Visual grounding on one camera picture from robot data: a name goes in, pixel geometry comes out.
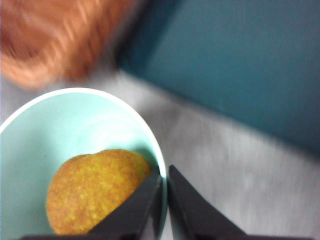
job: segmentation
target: light blue bowl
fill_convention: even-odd
[[[28,102],[0,126],[1,240],[52,234],[45,202],[49,182],[67,159],[123,148],[158,165],[163,179],[161,226],[167,213],[166,167],[142,117],[122,100],[89,88],[66,88]]]

